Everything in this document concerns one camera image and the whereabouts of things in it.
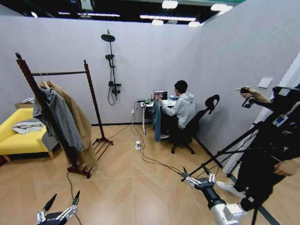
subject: person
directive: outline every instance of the person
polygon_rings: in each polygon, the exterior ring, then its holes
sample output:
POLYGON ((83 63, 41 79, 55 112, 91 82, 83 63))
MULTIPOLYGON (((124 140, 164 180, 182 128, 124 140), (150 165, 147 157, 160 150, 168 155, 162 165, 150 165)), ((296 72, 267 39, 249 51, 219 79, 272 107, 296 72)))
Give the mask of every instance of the person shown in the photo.
POLYGON ((186 92, 188 84, 183 81, 177 81, 174 85, 175 94, 178 100, 173 108, 169 108, 166 103, 158 96, 163 113, 161 114, 161 139, 170 137, 169 132, 183 130, 188 122, 196 115, 196 106, 194 103, 194 95, 186 92))
MULTIPOLYGON (((253 97, 256 100, 271 103, 271 100, 260 92, 246 87, 249 93, 241 93, 244 98, 253 97)), ((276 146, 277 140, 281 139, 282 131, 278 131, 272 122, 278 117, 278 113, 271 114, 256 135, 241 158, 238 179, 235 184, 227 184, 217 181, 216 185, 241 198, 240 207, 244 211, 257 209, 265 202, 273 192, 273 186, 286 176, 294 175, 300 168, 300 154, 298 150, 297 136, 300 131, 295 132, 289 143, 288 150, 277 150, 270 146, 270 142, 276 146)))

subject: beige coat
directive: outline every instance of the beige coat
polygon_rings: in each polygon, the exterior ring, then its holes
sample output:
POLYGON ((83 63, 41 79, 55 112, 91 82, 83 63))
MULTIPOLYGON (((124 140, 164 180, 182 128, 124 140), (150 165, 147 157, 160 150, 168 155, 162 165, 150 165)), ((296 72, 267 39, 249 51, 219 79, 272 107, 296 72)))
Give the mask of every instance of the beige coat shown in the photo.
POLYGON ((91 143, 91 124, 89 119, 83 113, 82 109, 75 102, 75 100, 69 96, 59 85, 52 83, 51 81, 46 82, 50 88, 54 90, 65 100, 70 112, 75 120, 76 127, 79 131, 80 137, 84 145, 82 152, 76 151, 79 162, 85 163, 88 167, 97 166, 95 152, 91 143))

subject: laptop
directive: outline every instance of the laptop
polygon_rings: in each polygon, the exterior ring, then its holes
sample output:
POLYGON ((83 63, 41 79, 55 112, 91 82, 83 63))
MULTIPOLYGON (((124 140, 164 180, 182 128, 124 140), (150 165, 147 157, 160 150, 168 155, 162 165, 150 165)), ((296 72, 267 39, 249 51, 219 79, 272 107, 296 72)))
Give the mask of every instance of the laptop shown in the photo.
POLYGON ((159 96, 162 100, 168 99, 168 91, 167 90, 155 90, 153 91, 154 99, 159 96))

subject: black pants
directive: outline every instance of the black pants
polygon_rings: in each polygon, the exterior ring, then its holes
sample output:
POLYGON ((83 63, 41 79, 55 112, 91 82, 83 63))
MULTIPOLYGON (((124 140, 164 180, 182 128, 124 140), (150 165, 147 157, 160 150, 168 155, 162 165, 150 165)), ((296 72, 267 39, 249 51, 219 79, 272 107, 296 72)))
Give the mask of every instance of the black pants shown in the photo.
POLYGON ((171 133, 176 133, 179 127, 177 125, 178 118, 176 116, 169 116, 161 112, 160 119, 160 133, 166 135, 168 131, 171 133))
POLYGON ((274 165, 278 163, 274 158, 259 150, 248 150, 242 157, 238 180, 234 188, 242 192, 246 188, 246 198, 240 204, 245 211, 257 209, 273 192, 273 186, 285 176, 274 174, 274 165))

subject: white door frame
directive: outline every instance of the white door frame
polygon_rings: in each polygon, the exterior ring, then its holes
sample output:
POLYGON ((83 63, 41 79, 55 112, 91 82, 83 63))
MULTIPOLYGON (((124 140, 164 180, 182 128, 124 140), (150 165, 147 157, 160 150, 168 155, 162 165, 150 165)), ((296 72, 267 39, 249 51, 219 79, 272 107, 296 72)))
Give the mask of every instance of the white door frame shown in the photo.
MULTIPOLYGON (((291 66, 288 68, 287 72, 285 73, 285 75, 283 76, 283 78, 281 79, 281 81, 279 82, 279 84, 277 86, 295 87, 299 84, 299 80, 300 80, 300 52, 298 53, 295 60, 293 61, 291 66)), ((256 120, 254 121, 254 123, 258 123, 259 121, 265 120, 266 117, 268 116, 269 112, 270 112, 269 109, 263 108, 261 110, 261 112, 258 114, 258 116, 257 116, 256 120)), ((238 148, 244 143, 245 139, 243 139, 239 143, 238 148)), ((248 145, 250 143, 251 142, 248 142, 247 144, 245 144, 245 146, 240 150, 243 150, 246 147, 248 147, 248 145)), ((229 173, 233 169, 233 167, 236 165, 236 161, 240 159, 242 154, 243 153, 238 153, 238 154, 232 155, 229 158, 226 165, 223 167, 223 172, 224 173, 229 173)))

